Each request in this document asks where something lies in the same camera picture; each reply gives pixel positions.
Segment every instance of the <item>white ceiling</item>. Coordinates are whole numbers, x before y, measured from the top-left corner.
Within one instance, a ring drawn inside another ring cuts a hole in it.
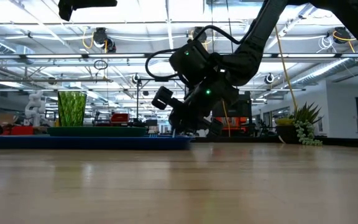
[[[167,24],[167,10],[165,0],[118,0],[117,7],[106,8],[90,8],[79,9],[73,12],[71,21],[63,21],[58,15],[58,0],[23,0],[21,1],[25,9],[34,15],[39,22],[44,23],[45,26],[40,26],[37,20],[24,12],[22,9],[15,6],[9,0],[0,0],[0,39],[6,39],[8,44],[19,44],[28,46],[37,54],[73,54],[84,53],[80,49],[84,49],[82,40],[80,39],[86,31],[86,35],[90,35],[96,27],[106,27],[110,36],[121,36],[121,39],[113,38],[117,53],[151,53],[157,50],[169,49],[168,39],[168,24]],[[181,47],[186,44],[186,34],[194,29],[194,26],[206,26],[214,21],[214,25],[220,27],[226,32],[232,32],[232,35],[240,39],[249,24],[255,19],[260,7],[259,6],[230,6],[229,12],[225,7],[214,7],[213,16],[211,8],[204,4],[202,0],[168,0],[169,17],[171,21],[173,46]],[[288,20],[296,17],[304,6],[288,6],[284,13],[280,16],[278,22],[278,29],[285,27]],[[293,29],[291,29],[285,37],[314,37],[325,35],[327,32],[332,32],[337,26],[342,26],[341,22],[336,19],[329,11],[317,10],[310,17],[300,21]],[[34,36],[41,36],[52,38],[50,34],[53,32],[60,38],[78,37],[79,40],[66,40],[68,45],[63,45],[59,40],[47,40],[41,38],[28,38],[27,33],[31,32]],[[129,41],[133,38],[165,38],[159,41]],[[229,53],[231,52],[231,43],[218,34],[214,37],[216,40],[208,44],[209,52],[212,49],[215,52]],[[318,42],[320,39],[311,40],[285,40],[283,38],[282,45],[285,53],[316,53],[321,48]],[[348,45],[333,45],[339,52],[348,50]],[[102,50],[93,47],[87,49],[90,53],[100,53]],[[267,52],[277,53],[278,46],[275,44]],[[127,66],[126,64],[116,66],[117,70],[121,72],[128,80],[131,75],[139,73],[145,75],[145,68],[142,65],[144,59],[138,59],[139,65]],[[310,63],[286,63],[287,68],[291,72],[297,72],[306,67]],[[31,72],[38,67],[29,68]],[[8,69],[24,74],[24,68],[9,67]],[[96,70],[90,67],[93,75]],[[168,62],[160,62],[151,66],[150,70],[157,75],[167,75],[173,72]],[[259,73],[273,73],[275,75],[281,74],[283,67],[281,63],[266,62],[262,63],[259,68]],[[56,75],[63,78],[86,78],[89,73],[84,67],[47,67],[42,72],[37,72],[32,78],[45,78],[48,75]],[[108,70],[109,76],[114,77],[114,85],[126,85],[122,78],[118,78],[115,70]],[[247,86],[259,87],[264,86],[263,75],[256,76],[251,80]],[[106,83],[83,83],[85,87],[95,88],[96,85],[101,87]],[[159,86],[161,83],[148,84],[149,86]],[[177,87],[174,82],[166,83],[168,86]],[[128,97],[123,93],[101,93],[106,97],[111,94],[117,96]]]

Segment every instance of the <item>succulent plant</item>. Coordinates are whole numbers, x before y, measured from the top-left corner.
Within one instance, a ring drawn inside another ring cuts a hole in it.
[[[307,106],[307,102],[306,102],[305,105],[303,105],[303,107],[297,108],[294,113],[295,121],[302,121],[302,122],[307,121],[310,122],[311,124],[314,124],[319,120],[321,120],[321,118],[316,119],[321,108],[317,109],[318,106],[315,106],[312,109],[313,105],[314,103]]]

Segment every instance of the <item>plant pot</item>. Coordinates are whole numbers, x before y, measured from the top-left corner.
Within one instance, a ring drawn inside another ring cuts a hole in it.
[[[296,127],[294,125],[276,126],[276,132],[281,139],[288,144],[299,144],[299,138],[296,136]]]

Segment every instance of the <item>potted plant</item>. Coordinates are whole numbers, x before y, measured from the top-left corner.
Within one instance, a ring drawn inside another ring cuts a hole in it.
[[[318,106],[313,108],[314,103],[297,108],[294,115],[289,118],[276,120],[276,131],[281,139],[286,143],[302,143],[308,146],[320,146],[322,142],[314,139],[314,126],[321,118],[318,118],[320,109]]]

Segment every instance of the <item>ceiling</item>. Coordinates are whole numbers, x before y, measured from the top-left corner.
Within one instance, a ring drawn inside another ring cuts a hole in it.
[[[34,51],[35,54],[91,54],[104,53],[103,49],[93,45],[87,49],[83,45],[91,44],[91,34],[97,27],[107,28],[107,33],[117,47],[117,54],[152,53],[158,50],[177,48],[186,44],[188,35],[196,26],[214,24],[227,33],[231,33],[237,40],[247,32],[249,24],[256,18],[261,1],[228,1],[214,7],[202,0],[118,0],[117,7],[79,9],[73,12],[70,22],[63,21],[58,16],[58,0],[23,0],[24,9],[17,6],[18,0],[0,0],[0,41],[6,45],[17,47],[23,45]],[[349,50],[347,44],[332,44],[328,49],[322,49],[322,36],[332,33],[335,27],[343,26],[341,22],[329,11],[313,9],[305,14],[305,19],[297,21],[296,18],[306,5],[288,6],[277,24],[278,30],[289,27],[282,38],[282,48],[286,54],[291,53],[330,53],[333,47],[338,52]],[[274,32],[270,38],[272,45],[265,49],[265,53],[278,53],[278,45],[274,41]],[[209,43],[206,44],[208,52],[231,53],[230,41],[220,34],[207,32]],[[160,76],[173,73],[168,58],[155,60],[150,67],[152,73]],[[20,63],[14,60],[0,60],[0,67],[7,69],[18,76],[1,73],[1,79],[32,78],[36,80],[55,77],[57,79],[95,79],[106,77],[110,82],[83,81],[80,88],[107,89],[98,94],[117,103],[120,108],[135,103],[136,91],[131,82],[133,74],[141,78],[150,78],[145,72],[145,58],[113,58],[109,59],[106,70],[97,71],[92,65],[95,60],[73,60],[49,58],[34,60],[33,64]],[[302,62],[288,61],[285,63],[290,77],[296,76],[307,68],[316,65],[316,62],[304,60]],[[283,65],[280,60],[266,60],[260,65],[256,75],[243,88],[267,88],[264,83],[266,74],[276,76],[275,83],[284,81]],[[48,83],[30,83],[34,88],[57,89],[70,88],[70,83],[58,82],[56,85]],[[159,86],[165,85],[174,88],[177,97],[183,97],[184,84],[177,81],[166,83],[148,82],[142,88],[149,90],[149,96],[140,98],[145,108],[140,114],[156,113],[150,100]],[[100,98],[90,100],[102,103]]]

